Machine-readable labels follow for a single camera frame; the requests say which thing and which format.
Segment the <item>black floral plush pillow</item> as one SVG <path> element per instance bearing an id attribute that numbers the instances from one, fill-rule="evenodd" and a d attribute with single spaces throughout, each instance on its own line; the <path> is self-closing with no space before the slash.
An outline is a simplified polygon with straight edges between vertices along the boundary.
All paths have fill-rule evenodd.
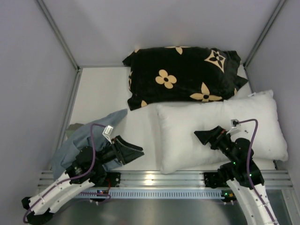
<path id="1" fill-rule="evenodd" d="M 170 46 L 134 50 L 123 60 L 130 68 L 131 111 L 159 102 L 224 101 L 248 83 L 238 75 L 236 51 Z"/>

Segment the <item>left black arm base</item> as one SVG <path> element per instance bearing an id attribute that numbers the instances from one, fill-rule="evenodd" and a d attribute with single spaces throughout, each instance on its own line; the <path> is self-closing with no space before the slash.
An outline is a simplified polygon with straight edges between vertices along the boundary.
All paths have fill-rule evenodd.
<path id="1" fill-rule="evenodd" d="M 120 184 L 121 173 L 120 172 L 108 172 L 107 176 L 102 184 L 103 187 L 118 187 Z"/>

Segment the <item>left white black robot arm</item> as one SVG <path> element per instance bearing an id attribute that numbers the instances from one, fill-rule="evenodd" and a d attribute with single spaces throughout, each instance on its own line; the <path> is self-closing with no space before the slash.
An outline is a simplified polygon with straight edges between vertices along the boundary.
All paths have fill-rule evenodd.
<path id="1" fill-rule="evenodd" d="M 43 225 L 50 221 L 59 209 L 86 189 L 100 186 L 107 177 L 106 163 L 116 160 L 126 165 L 143 156 L 143 148 L 116 136 L 101 150 L 86 146 L 61 176 L 36 196 L 22 199 L 26 213 L 23 222 Z"/>

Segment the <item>left aluminium frame post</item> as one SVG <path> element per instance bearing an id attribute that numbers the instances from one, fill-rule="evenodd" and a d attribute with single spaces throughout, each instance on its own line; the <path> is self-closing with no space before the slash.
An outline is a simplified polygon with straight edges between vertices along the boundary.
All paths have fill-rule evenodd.
<path id="1" fill-rule="evenodd" d="M 41 10 L 42 14 L 44 15 L 45 19 L 47 20 L 49 26 L 51 27 L 54 35 L 56 36 L 60 46 L 62 47 L 64 53 L 66 54 L 68 60 L 72 64 L 73 68 L 78 72 L 80 70 L 80 66 L 76 62 L 73 54 L 71 53 L 71 50 L 69 46 L 67 45 L 57 23 L 55 22 L 53 16 L 51 15 L 51 12 L 49 11 L 47 5 L 43 0 L 35 0 L 35 3 L 37 4 L 38 8 Z"/>

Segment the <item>aluminium frame post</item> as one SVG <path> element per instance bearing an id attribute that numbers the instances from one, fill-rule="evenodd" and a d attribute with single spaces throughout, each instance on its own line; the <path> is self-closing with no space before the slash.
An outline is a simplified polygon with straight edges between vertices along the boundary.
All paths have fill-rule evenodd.
<path id="1" fill-rule="evenodd" d="M 266 36 L 268 35 L 269 31 L 271 30 L 273 24 L 275 23 L 277 17 L 285 7 L 288 0 L 278 0 L 275 8 L 273 9 L 270 17 L 268 18 L 266 24 L 263 27 L 263 30 L 259 34 L 254 46 L 252 47 L 250 53 L 248 54 L 245 62 L 243 63 L 243 67 L 246 70 L 250 63 L 252 62 L 253 58 L 255 57 L 256 53 L 258 52 L 259 48 L 263 44 Z"/>
<path id="2" fill-rule="evenodd" d="M 68 60 L 72 64 L 73 68 L 78 72 L 80 70 L 80 66 L 76 62 L 73 54 L 71 53 L 71 50 L 69 46 L 67 45 L 57 23 L 55 22 L 53 16 L 51 15 L 51 12 L 49 11 L 47 5 L 43 0 L 35 0 L 35 3 L 37 4 L 38 8 L 41 10 L 42 14 L 44 15 L 45 19 L 47 20 L 49 26 L 51 27 L 54 35 L 56 36 L 60 46 L 62 47 L 64 53 L 66 54 Z"/>

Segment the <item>right aluminium frame post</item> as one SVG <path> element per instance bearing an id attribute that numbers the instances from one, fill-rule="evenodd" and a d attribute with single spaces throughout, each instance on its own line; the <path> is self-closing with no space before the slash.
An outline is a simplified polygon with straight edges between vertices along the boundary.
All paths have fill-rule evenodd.
<path id="1" fill-rule="evenodd" d="M 268 35 L 269 31 L 271 30 L 273 24 L 275 23 L 277 17 L 285 7 L 288 0 L 278 0 L 275 8 L 273 9 L 270 17 L 268 18 L 266 24 L 263 27 L 263 30 L 259 34 L 254 46 L 252 47 L 250 53 L 248 54 L 245 62 L 243 63 L 243 67 L 246 70 L 250 63 L 252 62 L 253 58 L 255 57 L 256 53 L 258 52 L 259 48 L 263 44 L 266 36 Z"/>

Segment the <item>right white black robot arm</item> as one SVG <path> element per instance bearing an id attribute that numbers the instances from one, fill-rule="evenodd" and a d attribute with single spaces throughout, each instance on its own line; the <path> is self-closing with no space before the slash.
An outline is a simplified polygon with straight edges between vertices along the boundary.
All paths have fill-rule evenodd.
<path id="1" fill-rule="evenodd" d="M 216 172 L 205 172 L 204 182 L 208 188 L 229 187 L 224 202 L 237 201 L 249 225 L 277 225 L 279 222 L 270 205 L 263 175 L 253 161 L 252 143 L 245 138 L 231 140 L 228 131 L 220 126 L 208 131 L 195 131 L 203 145 L 221 151 L 229 162 Z"/>

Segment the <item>aluminium front rail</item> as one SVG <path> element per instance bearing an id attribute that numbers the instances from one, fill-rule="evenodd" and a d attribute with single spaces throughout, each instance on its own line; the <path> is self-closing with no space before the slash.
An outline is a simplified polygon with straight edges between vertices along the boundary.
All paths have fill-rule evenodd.
<path id="1" fill-rule="evenodd" d="M 204 173 L 215 171 L 177 171 L 162 174 L 158 171 L 116 171 L 121 173 L 123 188 L 205 188 Z M 268 189 L 291 189 L 291 178 L 287 171 L 262 170 L 264 184 Z"/>

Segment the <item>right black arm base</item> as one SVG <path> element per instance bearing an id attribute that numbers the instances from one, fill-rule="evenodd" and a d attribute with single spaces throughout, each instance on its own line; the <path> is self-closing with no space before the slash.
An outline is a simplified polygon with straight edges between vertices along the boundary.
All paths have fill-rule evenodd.
<path id="1" fill-rule="evenodd" d="M 207 188 L 224 188 L 226 183 L 221 180 L 217 172 L 205 172 L 204 183 Z"/>

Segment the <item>blue grey pillowcase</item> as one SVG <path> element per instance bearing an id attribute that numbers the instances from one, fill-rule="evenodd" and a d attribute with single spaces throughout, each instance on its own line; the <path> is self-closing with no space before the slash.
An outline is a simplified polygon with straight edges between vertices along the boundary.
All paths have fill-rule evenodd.
<path id="1" fill-rule="evenodd" d="M 87 123 L 78 128 L 54 153 L 51 160 L 51 167 L 53 171 L 53 178 L 58 179 L 63 172 L 71 166 L 75 157 L 79 154 L 83 147 L 91 146 L 91 137 L 94 139 L 96 151 L 108 144 L 108 141 L 102 135 L 103 127 L 94 126 L 93 135 L 90 134 L 90 127 L 93 123 L 103 125 L 104 127 L 110 125 L 116 127 L 127 115 L 128 110 L 122 109 L 115 111 L 104 118 Z"/>

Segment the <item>white pillow insert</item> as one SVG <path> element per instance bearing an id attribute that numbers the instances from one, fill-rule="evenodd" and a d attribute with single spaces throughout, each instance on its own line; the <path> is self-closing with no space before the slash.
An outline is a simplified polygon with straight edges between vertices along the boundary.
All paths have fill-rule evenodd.
<path id="1" fill-rule="evenodd" d="M 278 122 L 273 91 L 223 102 L 188 106 L 158 105 L 164 174 L 226 161 L 218 148 L 222 138 L 253 141 L 254 157 L 288 159 L 287 143 Z"/>

